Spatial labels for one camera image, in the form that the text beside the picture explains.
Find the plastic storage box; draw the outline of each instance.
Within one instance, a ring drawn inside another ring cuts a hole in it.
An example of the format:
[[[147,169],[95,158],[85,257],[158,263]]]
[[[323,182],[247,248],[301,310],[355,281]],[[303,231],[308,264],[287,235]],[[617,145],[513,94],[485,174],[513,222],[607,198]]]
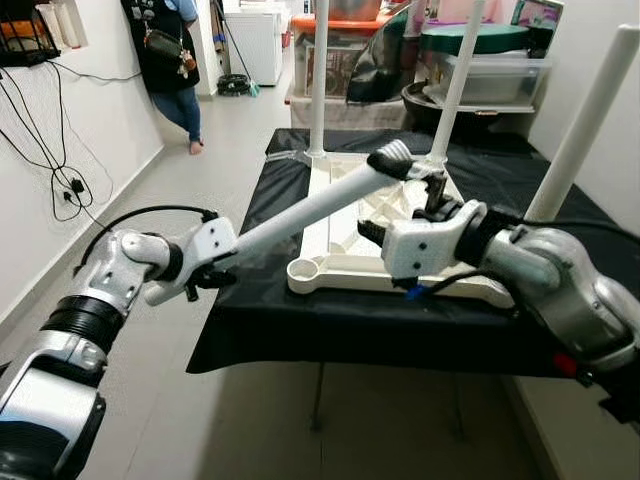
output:
[[[329,21],[327,52],[328,97],[344,98],[358,55],[371,37],[390,17],[379,15],[372,22]],[[311,96],[315,54],[315,16],[296,15],[291,19],[294,35],[294,94]]]
[[[432,88],[446,96],[458,61],[454,55],[423,55]],[[462,92],[465,105],[531,105],[540,82],[551,68],[551,60],[532,59],[526,52],[476,55]]]

